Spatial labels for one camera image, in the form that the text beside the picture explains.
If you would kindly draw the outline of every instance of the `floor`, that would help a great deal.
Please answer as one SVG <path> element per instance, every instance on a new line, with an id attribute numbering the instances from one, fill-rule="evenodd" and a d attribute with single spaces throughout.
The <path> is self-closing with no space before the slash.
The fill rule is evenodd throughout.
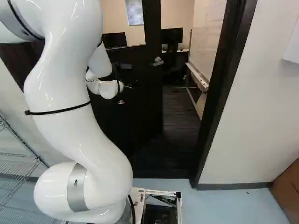
<path id="1" fill-rule="evenodd" d="M 133 185 L 181 191 L 183 224 L 289 224 L 268 189 L 196 191 L 174 179 L 134 179 Z"/>
<path id="2" fill-rule="evenodd" d="M 15 180 L 0 179 L 0 195 L 10 193 L 10 186 Z M 61 224 L 43 214 L 33 200 L 35 183 L 25 182 L 0 211 L 0 224 Z"/>
<path id="3" fill-rule="evenodd" d="M 134 153 L 138 178 L 189 178 L 195 170 L 200 119 L 186 89 L 163 87 L 163 133 Z"/>

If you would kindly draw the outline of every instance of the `black baseboard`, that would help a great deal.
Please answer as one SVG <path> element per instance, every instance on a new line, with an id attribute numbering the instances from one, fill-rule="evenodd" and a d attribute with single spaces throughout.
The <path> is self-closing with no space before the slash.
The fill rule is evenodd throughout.
<path id="1" fill-rule="evenodd" d="M 241 189 L 260 189 L 271 188 L 273 182 L 259 183 L 232 183 L 232 184 L 206 184 L 199 183 L 196 190 L 241 190 Z"/>

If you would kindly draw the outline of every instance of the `dark wooden floor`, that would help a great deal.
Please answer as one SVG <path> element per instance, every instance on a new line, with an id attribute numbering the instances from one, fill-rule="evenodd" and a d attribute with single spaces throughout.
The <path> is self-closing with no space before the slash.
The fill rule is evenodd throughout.
<path id="1" fill-rule="evenodd" d="M 164 131 L 131 158 L 135 178 L 184 178 L 195 169 L 200 119 L 186 89 L 163 88 Z"/>

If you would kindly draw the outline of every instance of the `beige wall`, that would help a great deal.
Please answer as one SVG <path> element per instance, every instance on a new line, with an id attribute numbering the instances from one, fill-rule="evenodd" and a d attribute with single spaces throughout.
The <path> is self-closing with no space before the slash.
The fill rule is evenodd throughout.
<path id="1" fill-rule="evenodd" d="M 183 27 L 182 48 L 189 48 L 193 12 L 194 0 L 161 0 L 162 29 Z"/>
<path id="2" fill-rule="evenodd" d="M 129 26 L 125 0 L 100 0 L 104 33 L 125 32 L 128 46 L 145 44 L 144 26 Z"/>
<path id="3" fill-rule="evenodd" d="M 210 0 L 195 0 L 193 27 L 202 27 L 205 23 L 206 7 Z"/>
<path id="4" fill-rule="evenodd" d="M 145 44 L 144 26 L 129 26 L 125 0 L 100 0 L 104 33 L 125 32 L 128 45 Z M 184 28 L 182 47 L 189 47 L 194 0 L 161 0 L 162 28 Z"/>
<path id="5" fill-rule="evenodd" d="M 200 183 L 273 181 L 299 156 L 299 64 L 282 60 L 297 0 L 259 0 Z"/>

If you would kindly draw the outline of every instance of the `dark door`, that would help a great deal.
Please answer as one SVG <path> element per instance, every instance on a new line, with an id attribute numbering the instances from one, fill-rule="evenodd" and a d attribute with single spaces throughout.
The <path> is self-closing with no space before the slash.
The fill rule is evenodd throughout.
<path id="1" fill-rule="evenodd" d="M 131 69 L 117 69 L 125 83 L 124 91 L 112 100 L 90 94 L 95 117 L 103 132 L 129 158 L 162 131 L 161 67 L 154 66 L 161 56 L 160 0 L 142 0 L 145 44 L 108 49 L 112 63 Z M 108 79 L 115 79 L 115 71 Z"/>

